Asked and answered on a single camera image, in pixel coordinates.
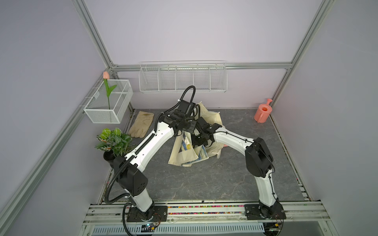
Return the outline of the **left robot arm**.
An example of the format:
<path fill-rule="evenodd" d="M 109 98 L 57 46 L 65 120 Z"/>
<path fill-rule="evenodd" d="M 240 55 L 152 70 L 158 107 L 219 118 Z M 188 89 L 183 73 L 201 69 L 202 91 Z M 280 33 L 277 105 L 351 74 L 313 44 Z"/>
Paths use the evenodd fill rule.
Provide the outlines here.
<path fill-rule="evenodd" d="M 131 222 L 151 221 L 160 212 L 146 189 L 147 177 L 143 174 L 156 152 L 170 138 L 180 131 L 192 133 L 195 130 L 193 109 L 175 109 L 161 113 L 152 132 L 126 156 L 114 160 L 114 176 L 108 184 L 104 201 L 112 204 L 121 198 L 129 198 L 131 203 Z"/>

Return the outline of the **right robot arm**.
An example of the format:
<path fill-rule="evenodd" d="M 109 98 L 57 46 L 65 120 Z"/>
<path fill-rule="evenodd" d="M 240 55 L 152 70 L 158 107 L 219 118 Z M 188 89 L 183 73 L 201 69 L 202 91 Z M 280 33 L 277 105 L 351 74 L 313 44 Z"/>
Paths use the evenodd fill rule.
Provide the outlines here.
<path fill-rule="evenodd" d="M 284 208 L 274 190 L 274 159 L 262 138 L 252 139 L 238 135 L 220 124 L 210 124 L 204 118 L 196 121 L 195 130 L 198 132 L 197 135 L 192 135 L 195 145 L 204 145 L 209 141 L 217 142 L 245 156 L 246 168 L 255 177 L 259 193 L 258 204 L 245 205 L 247 219 L 286 219 Z"/>

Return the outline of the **cream starry night tote bag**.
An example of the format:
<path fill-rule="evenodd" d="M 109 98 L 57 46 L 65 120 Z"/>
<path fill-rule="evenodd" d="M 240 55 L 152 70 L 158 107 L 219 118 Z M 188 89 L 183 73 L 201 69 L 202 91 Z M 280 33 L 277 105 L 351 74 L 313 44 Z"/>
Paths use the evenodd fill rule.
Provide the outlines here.
<path fill-rule="evenodd" d="M 168 164 L 191 167 L 213 156 L 220 158 L 223 147 L 222 143 L 202 138 L 197 129 L 193 134 L 185 131 L 176 137 Z"/>

